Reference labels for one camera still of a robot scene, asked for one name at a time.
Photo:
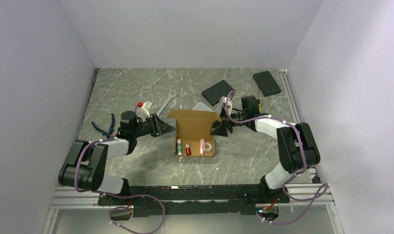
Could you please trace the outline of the brown cardboard box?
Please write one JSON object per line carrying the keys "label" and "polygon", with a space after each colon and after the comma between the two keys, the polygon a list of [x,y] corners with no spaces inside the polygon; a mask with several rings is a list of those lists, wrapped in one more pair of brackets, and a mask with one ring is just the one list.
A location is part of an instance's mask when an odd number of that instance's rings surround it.
{"label": "brown cardboard box", "polygon": [[[216,152],[215,136],[210,135],[212,125],[215,121],[221,121],[219,114],[208,111],[195,110],[172,110],[168,119],[174,119],[176,123],[176,134],[174,138],[174,156],[177,155],[177,139],[182,142],[182,155],[179,157],[213,157]],[[212,145],[211,151],[205,151],[205,156],[200,155],[200,139],[205,139]],[[187,156],[185,144],[188,143],[192,155]]]}

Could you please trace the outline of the clear tape roll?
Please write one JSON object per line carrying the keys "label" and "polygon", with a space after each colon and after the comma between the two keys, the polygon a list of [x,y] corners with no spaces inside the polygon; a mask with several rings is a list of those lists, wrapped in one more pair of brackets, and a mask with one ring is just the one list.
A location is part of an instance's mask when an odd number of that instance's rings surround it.
{"label": "clear tape roll", "polygon": [[212,150],[212,145],[209,142],[205,142],[203,144],[203,148],[205,151],[211,151]]}

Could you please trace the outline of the red capped small bottle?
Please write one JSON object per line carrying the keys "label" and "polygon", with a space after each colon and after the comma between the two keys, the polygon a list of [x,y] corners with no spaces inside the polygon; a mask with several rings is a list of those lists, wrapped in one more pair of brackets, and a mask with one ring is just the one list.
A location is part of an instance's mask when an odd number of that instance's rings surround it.
{"label": "red capped small bottle", "polygon": [[192,155],[191,148],[190,148],[190,145],[188,143],[185,144],[185,150],[186,150],[186,155],[187,156],[191,156]]}

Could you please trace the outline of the green white glue stick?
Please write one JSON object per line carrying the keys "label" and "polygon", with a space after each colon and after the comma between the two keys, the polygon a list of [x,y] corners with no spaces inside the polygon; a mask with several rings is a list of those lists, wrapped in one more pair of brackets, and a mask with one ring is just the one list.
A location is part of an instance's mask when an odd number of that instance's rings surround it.
{"label": "green white glue stick", "polygon": [[182,142],[181,139],[177,139],[177,155],[182,155]]}

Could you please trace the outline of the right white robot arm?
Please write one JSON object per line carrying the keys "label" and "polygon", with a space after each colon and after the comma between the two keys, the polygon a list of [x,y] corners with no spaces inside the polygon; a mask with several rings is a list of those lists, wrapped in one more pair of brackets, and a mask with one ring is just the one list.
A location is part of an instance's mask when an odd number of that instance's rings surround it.
{"label": "right white robot arm", "polygon": [[234,127],[245,126],[277,140],[279,163],[261,179],[264,186],[259,189],[261,200],[271,202],[284,184],[320,162],[313,133],[307,123],[291,123],[263,113],[255,96],[242,97],[242,109],[232,107],[232,98],[221,97],[220,120],[213,122],[210,134],[227,137]]}

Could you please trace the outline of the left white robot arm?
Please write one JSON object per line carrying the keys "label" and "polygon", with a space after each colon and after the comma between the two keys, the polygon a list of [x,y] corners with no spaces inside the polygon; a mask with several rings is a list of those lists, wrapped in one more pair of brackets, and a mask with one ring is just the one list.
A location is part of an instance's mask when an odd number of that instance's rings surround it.
{"label": "left white robot arm", "polygon": [[75,140],[59,171],[61,186],[73,187],[77,192],[86,191],[111,194],[119,205],[131,196],[127,179],[106,174],[107,159],[131,154],[137,138],[150,135],[160,137],[174,132],[175,127],[162,121],[156,114],[141,119],[134,111],[121,114],[117,133],[95,141]]}

